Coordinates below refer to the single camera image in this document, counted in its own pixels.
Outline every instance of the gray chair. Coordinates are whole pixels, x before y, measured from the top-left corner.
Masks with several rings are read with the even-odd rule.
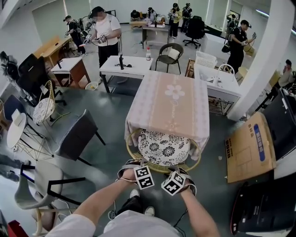
[[[34,179],[24,174],[24,169],[35,170]],[[35,184],[35,189],[38,192],[38,198],[32,196],[29,190],[28,180]],[[37,213],[37,231],[35,236],[42,236],[43,220],[42,212],[58,212],[71,211],[73,209],[55,209],[52,206],[52,202],[56,199],[64,200],[76,205],[80,205],[80,202],[67,198],[62,193],[62,185],[66,183],[73,183],[84,181],[85,178],[75,178],[64,180],[63,171],[56,165],[46,162],[38,161],[36,166],[22,165],[20,170],[20,179],[18,189],[14,195],[15,202],[23,210],[35,209]]]
[[[163,50],[167,49],[167,48],[172,48],[174,50],[177,50],[179,51],[179,56],[177,59],[173,59],[171,57],[169,57],[168,55],[162,55],[162,52]],[[184,53],[184,49],[183,47],[180,45],[180,44],[176,44],[176,43],[170,43],[170,44],[166,44],[166,45],[163,45],[159,51],[159,56],[158,58],[156,59],[156,63],[155,63],[155,70],[157,68],[157,62],[160,61],[160,62],[163,62],[165,64],[167,64],[167,67],[166,67],[166,72],[168,72],[168,66],[171,65],[171,64],[178,64],[179,66],[179,71],[180,71],[180,74],[181,74],[181,69],[180,69],[180,64],[179,64],[179,58],[181,58],[182,54]]]
[[[97,130],[98,128],[90,112],[85,110],[65,134],[55,153],[58,156],[65,157],[73,161],[79,160],[91,166],[89,162],[83,160],[79,156],[94,135],[100,139],[104,146],[106,145]]]

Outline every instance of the white crate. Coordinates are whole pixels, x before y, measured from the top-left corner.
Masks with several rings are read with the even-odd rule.
[[[209,68],[215,68],[215,66],[217,65],[217,58],[210,54],[196,51],[195,63]]]

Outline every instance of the pillar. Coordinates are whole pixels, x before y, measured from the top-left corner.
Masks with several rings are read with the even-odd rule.
[[[214,4],[215,4],[215,0],[209,0],[207,15],[205,17],[205,23],[207,24],[211,24],[213,11],[214,11]]]
[[[254,61],[240,85],[242,97],[227,117],[238,121],[252,106],[277,69],[289,42],[295,7],[291,1],[271,0],[270,16]]]
[[[230,13],[230,8],[231,8],[231,0],[228,0],[227,2],[227,7],[226,7],[226,12],[225,12],[225,18],[224,18],[224,22],[223,22],[223,27],[222,27],[222,32],[225,32],[226,30],[226,26],[227,26],[227,16]]]

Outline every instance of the sneaker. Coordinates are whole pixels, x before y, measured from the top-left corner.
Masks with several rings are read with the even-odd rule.
[[[24,162],[22,162],[23,165],[31,165],[31,161],[29,160],[25,160]]]
[[[135,197],[135,196],[140,196],[140,192],[138,189],[133,189],[129,195],[129,198]]]
[[[153,206],[149,206],[146,208],[145,210],[145,213],[144,213],[146,216],[155,216],[155,210],[154,210],[154,207]]]

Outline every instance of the floral cushion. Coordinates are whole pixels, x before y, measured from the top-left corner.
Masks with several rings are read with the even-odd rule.
[[[39,124],[45,121],[55,110],[55,102],[50,98],[41,100],[35,107],[33,113],[33,122]]]
[[[162,132],[142,130],[139,151],[142,156],[158,165],[172,166],[186,160],[190,149],[189,139]]]

